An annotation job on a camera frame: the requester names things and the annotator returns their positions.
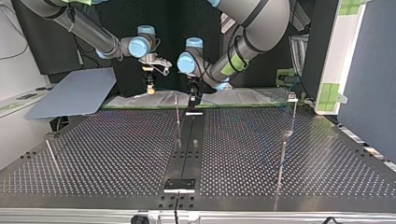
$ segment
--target white panel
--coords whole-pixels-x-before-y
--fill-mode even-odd
[[[11,6],[9,0],[0,1]],[[19,27],[13,13],[3,7],[0,9],[5,11]],[[0,58],[21,52],[25,44],[26,40],[15,31],[0,12]],[[0,71],[0,101],[45,85],[45,80],[40,75],[29,49],[16,58],[0,60]]]
[[[32,105],[0,119],[0,170],[44,141],[48,120],[24,118]]]

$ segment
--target metal rod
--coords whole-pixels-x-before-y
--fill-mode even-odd
[[[297,103],[298,103],[298,102],[296,102],[296,103],[294,104],[294,111],[293,111],[293,118],[294,118],[294,119],[296,118]]]
[[[178,111],[178,95],[175,92],[175,105],[176,105],[176,114],[177,114],[177,126],[180,129],[180,112]]]
[[[279,166],[279,173],[277,176],[277,185],[280,186],[282,184],[282,175],[283,175],[283,163],[285,161],[285,155],[286,155],[286,142],[282,143],[282,149],[280,152],[280,166]]]
[[[46,139],[46,144],[47,144],[47,148],[49,149],[50,156],[52,157],[53,160],[56,161],[55,155],[53,154],[52,151],[52,146],[50,145],[50,140]]]

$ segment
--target black curtain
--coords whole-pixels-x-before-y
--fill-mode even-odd
[[[184,91],[186,76],[177,72],[177,58],[187,38],[205,41],[205,56],[214,63],[219,58],[220,12],[203,0],[111,0],[96,6],[102,25],[117,37],[135,36],[137,26],[153,25],[162,40],[161,57],[174,64],[169,77],[157,75],[157,86]],[[136,58],[112,60],[120,95],[129,97],[145,92],[143,71]]]

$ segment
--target black cable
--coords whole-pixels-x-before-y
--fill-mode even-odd
[[[13,11],[12,10],[12,8],[9,6],[9,5],[6,5],[6,4],[4,4],[4,5],[0,5],[0,7],[5,7],[5,8],[7,8],[8,10],[10,10],[12,13],[14,13],[14,15],[16,16],[16,14],[15,14],[15,11]],[[3,11],[3,10],[0,10],[1,12],[2,12],[2,14],[3,14],[3,16],[6,18],[6,20],[9,22],[9,24],[26,40],[26,37],[24,36],[24,34],[23,34],[23,32],[22,31],[20,31],[19,29],[18,29],[18,27],[14,24],[14,22],[12,22],[12,20],[8,17],[8,15],[6,14],[6,12],[5,11]],[[10,56],[7,56],[7,57],[2,57],[2,58],[0,58],[0,60],[6,60],[6,59],[12,59],[12,58],[16,58],[16,57],[18,57],[18,56],[21,56],[23,53],[25,53],[26,52],[26,50],[28,50],[29,49],[29,44],[27,43],[27,40],[26,40],[26,45],[25,45],[25,47],[24,47],[24,49],[20,52],[20,53],[17,53],[17,54],[14,54],[14,55],[10,55]]]
[[[22,54],[24,54],[24,53],[26,52],[26,50],[28,50],[28,48],[29,48],[29,45],[26,44],[24,50],[21,51],[20,53],[17,53],[17,54],[11,55],[11,56],[7,56],[7,57],[0,58],[0,60],[12,59],[12,58],[16,58],[16,57],[18,57],[18,56],[21,56]]]
[[[177,195],[177,199],[176,199],[176,205],[175,205],[175,223],[176,224],[178,224],[178,215],[177,215],[177,207],[178,207],[178,196],[179,196],[179,194]]]
[[[296,0],[296,1],[295,1],[295,4],[294,4],[293,13],[292,13],[292,18],[291,18],[291,25],[293,25],[293,23],[294,23],[294,18],[295,18],[297,6],[298,6],[298,0]],[[309,92],[306,90],[306,87],[305,87],[305,85],[304,85],[304,83],[303,83],[303,78],[302,78],[302,77],[300,76],[300,74],[298,73],[296,62],[294,61],[294,59],[291,59],[291,61],[293,62],[293,66],[296,68],[296,70],[295,70],[296,75],[297,75],[297,77],[300,79],[301,86],[303,87],[303,89],[304,89],[306,95],[308,96],[308,98],[309,98],[309,100],[312,102],[312,104],[313,104],[313,105],[316,105],[314,99],[309,95]]]
[[[324,220],[323,224],[329,224],[331,221],[333,221],[335,224],[343,224],[341,222],[337,222],[334,217],[328,217],[326,220]]]
[[[236,32],[238,31],[238,29],[240,28],[240,25],[237,25],[235,27],[235,29],[233,29],[233,33],[230,36],[230,39],[228,40],[228,44],[227,44],[227,59],[228,59],[228,63],[231,66],[231,68],[235,71],[235,74],[230,77],[229,80],[227,81],[219,81],[217,79],[215,79],[213,77],[213,75],[210,73],[210,71],[207,71],[207,68],[210,66],[210,64],[206,67],[205,63],[207,62],[207,60],[204,60],[204,66],[205,66],[205,73],[207,74],[207,76],[214,82],[216,83],[228,83],[231,82],[232,80],[234,80],[239,74],[243,73],[247,68],[248,68],[248,62],[245,61],[244,56],[242,55],[239,46],[238,46],[238,40],[242,37],[241,35],[235,36]],[[244,64],[244,69],[243,70],[238,70],[236,68],[236,66],[233,64],[233,59],[232,59],[232,51],[233,51],[233,47],[232,47],[232,43],[233,43],[233,47],[234,50],[236,52],[236,55],[239,57],[239,59],[242,61],[242,63]]]

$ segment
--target cable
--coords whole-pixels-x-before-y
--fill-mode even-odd
[[[293,13],[292,13],[292,18],[291,18],[291,22],[290,22],[291,25],[293,25],[293,23],[294,23],[294,18],[295,18],[297,6],[298,6],[298,0],[296,0],[296,1],[295,1],[295,4],[294,4]],[[291,47],[291,41],[290,41],[290,52],[292,52],[292,51],[293,51],[293,49],[292,49],[292,47]],[[294,68],[297,68],[297,64],[296,64],[296,62],[294,61],[293,58],[291,58],[291,61],[292,61],[292,63],[293,63]],[[306,95],[308,96],[309,100],[312,102],[313,105],[316,105],[316,104],[315,104],[315,101],[314,101],[313,98],[309,95],[309,92],[306,90],[306,87],[305,87],[305,85],[304,85],[304,83],[303,83],[303,78],[302,78],[302,76],[298,73],[298,70],[297,70],[297,69],[294,69],[294,72],[295,72],[295,75],[297,75],[297,77],[299,78],[300,83],[301,83],[301,85],[302,85],[302,87],[303,87],[303,89],[304,89]],[[294,88],[297,84],[298,84],[298,81],[297,81],[296,83],[293,84],[292,88]]]
[[[83,50],[81,45],[78,43],[78,39],[77,39],[76,35],[74,35],[74,34],[72,34],[72,35],[73,35],[73,38],[75,40],[75,43],[76,43],[76,46],[77,46],[77,50],[81,54],[81,57],[87,58],[91,62],[95,63],[96,64],[96,68],[103,68],[103,66],[96,59],[94,59],[93,57],[87,55],[87,53]]]
[[[230,77],[228,80],[226,80],[226,81],[219,81],[219,80],[217,80],[217,79],[215,79],[213,77],[213,75],[212,75],[212,73],[210,71],[207,70],[210,67],[210,62],[208,61],[208,59],[204,59],[204,72],[202,72],[203,69],[198,65],[198,69],[200,70],[201,77],[204,74],[207,74],[207,76],[212,81],[214,81],[216,83],[219,83],[219,84],[228,83],[228,82],[231,82],[232,80],[234,80],[239,74],[243,73],[248,68],[248,62],[245,61],[245,59],[244,59],[244,57],[243,57],[243,55],[242,55],[242,53],[241,53],[241,51],[239,49],[239,46],[238,46],[238,41],[239,41],[239,39],[242,36],[241,35],[235,36],[236,32],[238,31],[239,28],[240,28],[240,25],[237,25],[235,27],[235,29],[233,29],[233,33],[231,34],[230,39],[228,40],[227,52],[226,52],[227,53],[228,63],[231,66],[231,68],[235,71],[235,74],[232,77]],[[233,47],[234,47],[234,50],[236,52],[236,55],[239,57],[239,59],[244,64],[244,69],[243,70],[238,70],[236,68],[236,66],[233,64],[233,59],[232,59],[232,55],[231,55],[232,54],[232,50],[233,50],[232,43],[233,43]]]
[[[0,7],[5,7],[5,8],[7,8],[9,11],[11,11],[14,15],[16,15],[15,10],[14,10],[11,6],[7,5],[6,3],[0,2]],[[20,29],[18,29],[18,27],[14,24],[14,22],[12,22],[12,20],[9,18],[9,16],[6,14],[6,12],[3,11],[3,10],[0,10],[0,11],[2,12],[3,16],[4,16],[5,19],[8,21],[8,23],[15,29],[15,31],[17,31],[18,34],[20,34],[20,35],[26,40],[26,37],[24,36],[23,32],[20,31]],[[18,57],[18,56],[21,56],[21,55],[22,55],[23,53],[25,53],[28,49],[29,49],[29,44],[27,43],[27,40],[26,40],[26,45],[25,45],[24,49],[23,49],[21,52],[19,52],[19,53],[17,53],[17,54],[14,54],[14,55],[6,56],[6,57],[1,57],[0,60],[6,60],[6,59],[16,58],[16,57]]]
[[[177,207],[178,207],[178,196],[180,193],[177,194],[176,205],[175,205],[175,223],[178,224],[178,215],[177,215]]]

